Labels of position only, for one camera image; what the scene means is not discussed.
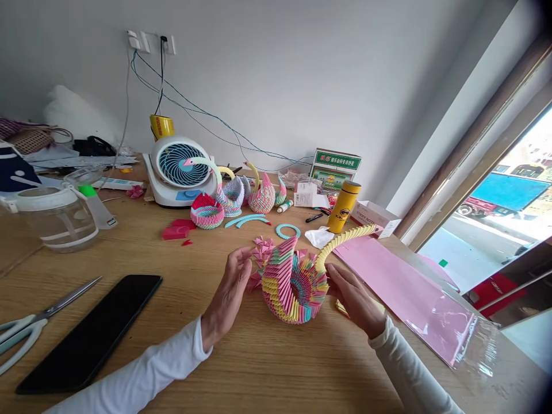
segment hand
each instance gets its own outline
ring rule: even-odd
[[[224,275],[211,303],[201,317],[203,349],[207,352],[234,324],[242,304],[243,291],[251,276],[251,248],[242,247],[228,255]]]
[[[385,330],[385,315],[368,296],[357,277],[348,270],[332,264],[326,265],[326,271],[328,294],[339,299],[349,318],[366,332],[368,338],[380,336]]]

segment fan grille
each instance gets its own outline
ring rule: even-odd
[[[209,172],[205,164],[183,167],[188,158],[203,157],[197,148],[188,144],[168,145],[159,155],[159,169],[165,177],[182,186],[194,186],[201,183]]]

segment wall socket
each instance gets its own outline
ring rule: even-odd
[[[174,48],[174,36],[171,34],[146,33],[142,30],[138,31],[137,33],[133,32],[132,30],[127,30],[126,33],[131,47],[142,53],[151,53],[150,41],[148,41],[148,36],[150,37],[151,42],[157,42],[157,45],[159,45],[161,42],[161,36],[166,36],[167,41],[163,43],[165,53],[167,55],[177,54],[176,49]]]
[[[176,55],[177,50],[174,48],[174,36],[171,34],[162,34],[162,33],[158,33],[157,35],[159,36],[159,38],[161,38],[161,36],[167,37],[167,41],[163,43],[163,48],[165,50],[165,53],[168,55]]]

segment black phone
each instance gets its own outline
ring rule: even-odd
[[[17,386],[17,394],[78,391],[92,383],[162,281],[128,275]]]

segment white fan base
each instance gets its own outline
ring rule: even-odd
[[[209,178],[203,184],[190,188],[175,187],[162,181],[151,165],[151,158],[149,154],[142,154],[144,159],[145,169],[148,171],[149,184],[154,192],[155,202],[163,207],[190,207],[194,202],[197,194],[192,195],[193,192],[202,191],[204,193],[213,196],[217,189],[217,181],[214,174],[209,173]]]

